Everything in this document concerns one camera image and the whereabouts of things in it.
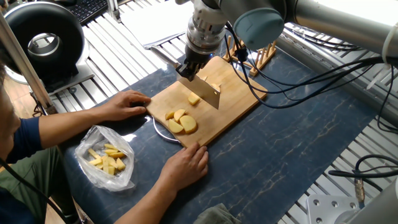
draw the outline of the wooden rack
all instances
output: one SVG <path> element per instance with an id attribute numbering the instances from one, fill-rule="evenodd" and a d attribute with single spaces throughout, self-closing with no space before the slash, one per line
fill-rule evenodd
<path id="1" fill-rule="evenodd" d="M 228 36 L 228 43 L 227 43 L 227 49 L 229 49 L 229 55 L 231 55 L 231 58 L 235 61 L 239 61 L 239 59 L 237 58 L 235 51 L 237 50 L 236 48 L 236 43 L 235 41 L 233 41 L 233 45 L 232 48 L 231 46 L 231 36 Z M 242 47 L 245 46 L 245 44 L 243 43 L 243 41 L 240 41 Z M 275 48 L 275 44 L 276 41 L 274 41 L 271 44 L 268 45 L 268 47 L 264 47 L 263 49 L 259 49 L 257 50 L 257 57 L 256 60 L 254 61 L 254 63 L 256 64 L 256 67 L 259 70 L 262 70 L 264 68 L 264 66 L 266 66 L 266 64 L 268 63 L 268 61 L 275 55 L 276 52 L 276 48 Z M 231 61 L 231 58 L 229 57 L 228 52 L 225 52 L 225 55 L 223 57 L 224 60 L 226 60 L 227 62 Z M 259 71 L 253 67 L 253 65 L 249 62 L 243 62 L 243 64 L 245 64 L 246 66 L 250 67 L 250 75 L 252 76 L 256 76 L 258 75 Z"/>

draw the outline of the cloth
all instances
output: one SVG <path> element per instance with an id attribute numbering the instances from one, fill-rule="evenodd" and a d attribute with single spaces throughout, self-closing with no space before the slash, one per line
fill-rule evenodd
<path id="1" fill-rule="evenodd" d="M 61 155 L 56 147 L 42 150 L 39 119 L 22 119 L 14 135 L 14 149 L 7 162 L 14 171 L 46 196 L 51 196 L 71 222 L 78 219 L 67 184 Z M 16 180 L 0 172 L 0 223 L 44 223 L 47 202 Z"/>
<path id="2" fill-rule="evenodd" d="M 242 224 L 230 214 L 223 203 L 207 208 L 193 224 Z"/>
<path id="3" fill-rule="evenodd" d="M 14 135 L 14 148 L 7 157 L 7 163 L 14 164 L 18 160 L 30 157 L 42 150 L 39 133 L 39 117 L 21 119 L 21 126 Z"/>

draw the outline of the knife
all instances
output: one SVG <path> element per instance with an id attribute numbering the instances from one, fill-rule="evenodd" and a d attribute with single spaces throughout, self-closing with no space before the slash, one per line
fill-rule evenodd
<path id="1" fill-rule="evenodd" d="M 160 47 L 152 46 L 150 50 L 155 53 L 160 59 L 164 62 L 171 64 L 174 68 L 178 68 L 181 64 L 176 61 L 174 58 L 171 58 L 167 55 L 164 50 Z M 214 89 L 209 83 L 202 80 L 197 75 L 194 76 L 192 81 L 182 77 L 180 74 L 177 73 L 177 81 L 187 87 L 189 90 L 194 92 L 194 94 L 198 95 L 201 99 L 206 101 L 212 107 L 218 109 L 220 105 L 220 92 Z"/>

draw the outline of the plastic bag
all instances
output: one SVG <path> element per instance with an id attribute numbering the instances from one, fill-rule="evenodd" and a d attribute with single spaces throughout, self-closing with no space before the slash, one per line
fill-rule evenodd
<path id="1" fill-rule="evenodd" d="M 126 168 L 118 174 L 107 174 L 89 163 L 94 158 L 88 153 L 88 150 L 93 149 L 101 157 L 105 156 L 104 144 L 111 144 L 126 155 L 121 158 Z M 130 181 L 134 169 L 134 151 L 116 131 L 103 126 L 93 126 L 81 140 L 75 152 L 81 169 L 94 186 L 112 192 L 134 187 L 134 184 Z"/>

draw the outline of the sleeve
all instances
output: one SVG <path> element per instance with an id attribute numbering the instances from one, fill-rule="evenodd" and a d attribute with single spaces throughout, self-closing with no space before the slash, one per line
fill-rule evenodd
<path id="1" fill-rule="evenodd" d="M 15 163 L 42 149 L 39 118 L 21 119 L 21 126 L 14 134 L 14 148 L 7 157 L 7 163 Z"/>

